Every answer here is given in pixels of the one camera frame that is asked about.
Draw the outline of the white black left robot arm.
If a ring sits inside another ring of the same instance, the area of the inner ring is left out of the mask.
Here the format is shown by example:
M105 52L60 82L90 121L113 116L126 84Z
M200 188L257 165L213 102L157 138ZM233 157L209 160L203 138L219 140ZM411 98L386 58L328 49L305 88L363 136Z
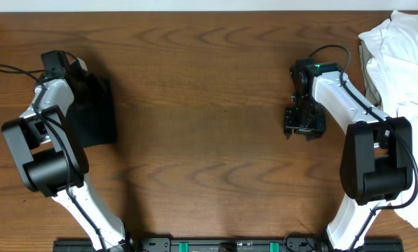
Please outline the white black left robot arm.
M123 221L91 184L85 148L117 140L111 90L85 67L48 67L34 98L1 131L24 185L61 204L85 230L93 251L131 251Z

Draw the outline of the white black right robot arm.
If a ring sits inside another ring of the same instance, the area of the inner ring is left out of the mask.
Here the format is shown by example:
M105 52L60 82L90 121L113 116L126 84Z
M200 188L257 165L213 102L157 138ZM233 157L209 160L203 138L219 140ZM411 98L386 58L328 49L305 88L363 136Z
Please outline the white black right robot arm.
M340 208L320 237L288 240L288 251L402 251L393 238L366 238L378 213L394 209L394 200L418 188L412 156L412 128L404 117L392 118L374 107L334 62L296 60L290 68L295 86L293 107L284 114L284 134L318 139L326 131L326 113L345 135L340 162L344 190Z

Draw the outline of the black t-shirt with logo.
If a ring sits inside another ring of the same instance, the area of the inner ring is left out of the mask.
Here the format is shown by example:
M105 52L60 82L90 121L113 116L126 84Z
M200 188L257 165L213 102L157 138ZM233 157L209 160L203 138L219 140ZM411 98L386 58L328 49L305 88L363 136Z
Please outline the black t-shirt with logo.
M83 148L115 144L118 134L110 81L91 73L85 84L89 89L86 100L69 107L67 122Z

